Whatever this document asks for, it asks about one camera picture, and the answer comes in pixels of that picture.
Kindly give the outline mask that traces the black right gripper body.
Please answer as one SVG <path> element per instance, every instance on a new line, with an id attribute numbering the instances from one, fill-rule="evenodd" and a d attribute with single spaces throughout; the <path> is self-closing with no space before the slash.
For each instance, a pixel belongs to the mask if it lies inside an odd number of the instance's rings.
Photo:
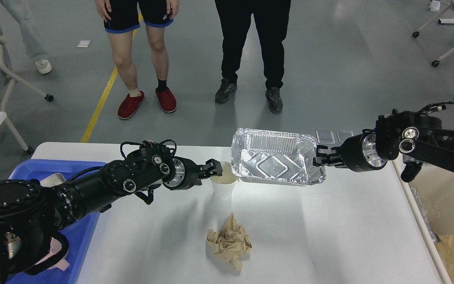
<path id="1" fill-rule="evenodd" d="M 375 133 L 349 137 L 339 147 L 339 155 L 344 165 L 354 172 L 380 170 L 387 163 L 377 153 Z"/>

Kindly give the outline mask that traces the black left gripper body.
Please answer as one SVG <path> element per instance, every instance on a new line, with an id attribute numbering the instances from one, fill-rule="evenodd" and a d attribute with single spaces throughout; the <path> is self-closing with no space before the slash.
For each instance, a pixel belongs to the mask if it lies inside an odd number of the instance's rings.
<path id="1" fill-rule="evenodd" d="M 173 165 L 175 176 L 169 182 L 164 182 L 164 187 L 171 191 L 194 187 L 195 179 L 199 178 L 200 164 L 196 164 L 187 158 L 174 157 Z"/>

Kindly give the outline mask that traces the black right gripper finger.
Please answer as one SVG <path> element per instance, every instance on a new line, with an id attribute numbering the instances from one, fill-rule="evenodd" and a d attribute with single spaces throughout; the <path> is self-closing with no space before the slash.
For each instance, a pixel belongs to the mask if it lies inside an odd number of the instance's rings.
<path id="1" fill-rule="evenodd" d="M 316 156 L 317 157 L 326 157 L 330 155 L 339 155 L 340 149 L 342 146 L 339 147 L 328 147 L 325 145 L 317 145 L 316 146 Z"/>
<path id="2" fill-rule="evenodd" d="M 346 164 L 341 157 L 315 157 L 313 159 L 314 166 L 333 166 L 336 168 L 346 168 Z"/>

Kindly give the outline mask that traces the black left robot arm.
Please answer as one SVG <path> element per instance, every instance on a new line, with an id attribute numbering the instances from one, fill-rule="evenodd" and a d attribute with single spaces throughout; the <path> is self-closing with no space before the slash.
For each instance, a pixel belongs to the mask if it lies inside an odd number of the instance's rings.
<path id="1" fill-rule="evenodd" d="M 146 204 L 161 185 L 174 191 L 222 176 L 221 163 L 205 164 L 178 157 L 166 141 L 143 141 L 122 160 L 83 170 L 52 187 L 39 180 L 0 180 L 0 284 L 9 275 L 36 275 L 58 263 L 69 250 L 61 230 L 92 212 L 108 210 L 114 201 L 132 194 Z"/>

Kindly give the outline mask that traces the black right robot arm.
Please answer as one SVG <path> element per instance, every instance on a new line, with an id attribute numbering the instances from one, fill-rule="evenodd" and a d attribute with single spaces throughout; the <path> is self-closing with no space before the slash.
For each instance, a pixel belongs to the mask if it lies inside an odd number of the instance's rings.
<path id="1" fill-rule="evenodd" d="M 413 181 L 424 163 L 454 173 L 454 131 L 443 129 L 441 120 L 430 115 L 445 110 L 446 105 L 428 104 L 416 112 L 393 109 L 391 114 L 380 115 L 373 129 L 347 138 L 339 147 L 317 145 L 313 165 L 367 172 L 382 169 L 402 153 L 404 182 Z"/>

